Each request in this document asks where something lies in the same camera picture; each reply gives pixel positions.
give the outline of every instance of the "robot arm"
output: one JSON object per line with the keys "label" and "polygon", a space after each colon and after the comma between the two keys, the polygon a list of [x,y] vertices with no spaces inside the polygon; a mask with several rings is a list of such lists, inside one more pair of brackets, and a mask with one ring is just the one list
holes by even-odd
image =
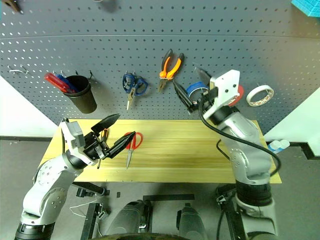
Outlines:
{"label": "robot arm", "polygon": [[41,165],[34,176],[34,185],[23,200],[23,212],[16,240],[49,240],[55,222],[66,201],[67,192],[75,178],[88,165],[95,165],[100,159],[113,158],[133,139],[135,132],[121,137],[109,148],[100,140],[100,132],[109,128],[119,118],[111,115],[93,126],[86,136],[77,122],[68,119],[61,128],[69,150]]}
{"label": "robot arm", "polygon": [[197,104],[188,98],[181,85],[173,81],[175,91],[189,112],[198,109],[203,123],[222,135],[236,181],[234,205],[241,213],[246,238],[260,233],[275,236],[278,231],[269,184],[272,165],[269,151],[260,143],[255,124],[238,109],[228,106],[239,95],[240,72],[230,70],[218,78],[211,77],[204,70],[201,72],[205,73],[201,77],[206,78],[204,82],[209,82],[210,90],[203,93]]}

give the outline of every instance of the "white wall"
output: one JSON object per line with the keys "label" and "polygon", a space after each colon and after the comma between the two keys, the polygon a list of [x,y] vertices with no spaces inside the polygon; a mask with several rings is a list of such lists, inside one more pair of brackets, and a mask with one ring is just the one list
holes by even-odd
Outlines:
{"label": "white wall", "polygon": [[320,156],[320,88],[295,110],[265,134],[266,141],[286,139],[308,142],[316,156]]}
{"label": "white wall", "polygon": [[57,129],[49,118],[0,76],[0,136],[52,137]]}

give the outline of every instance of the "white tape roll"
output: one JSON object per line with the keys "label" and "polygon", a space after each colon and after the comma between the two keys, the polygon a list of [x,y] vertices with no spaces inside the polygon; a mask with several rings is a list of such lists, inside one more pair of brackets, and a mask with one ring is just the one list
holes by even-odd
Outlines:
{"label": "white tape roll", "polygon": [[[259,101],[251,101],[251,99],[254,97],[254,95],[256,95],[257,93],[260,93],[262,91],[267,92],[267,95],[264,98],[262,98]],[[246,96],[246,101],[250,106],[258,107],[258,106],[261,106],[261,105],[269,102],[270,99],[274,96],[274,93],[275,93],[275,91],[269,85],[258,86],[255,89],[251,90],[251,92],[249,92],[249,94]]]}

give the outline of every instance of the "red pen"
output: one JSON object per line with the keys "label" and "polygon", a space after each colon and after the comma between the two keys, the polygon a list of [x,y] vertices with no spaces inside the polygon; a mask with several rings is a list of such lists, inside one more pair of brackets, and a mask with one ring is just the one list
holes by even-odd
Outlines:
{"label": "red pen", "polygon": [[68,84],[57,78],[51,72],[48,72],[44,75],[44,79],[47,80],[49,83],[60,89],[60,91],[64,93],[73,93],[74,91],[70,89]]}

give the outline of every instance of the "blue pen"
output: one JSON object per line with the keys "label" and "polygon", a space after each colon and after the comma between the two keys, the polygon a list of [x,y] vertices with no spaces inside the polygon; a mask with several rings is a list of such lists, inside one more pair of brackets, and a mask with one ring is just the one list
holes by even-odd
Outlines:
{"label": "blue pen", "polygon": [[58,79],[60,79],[61,81],[65,82],[70,89],[74,90],[76,93],[78,93],[78,89],[68,80],[66,79],[64,76],[62,76],[61,74],[57,74],[55,75]]}

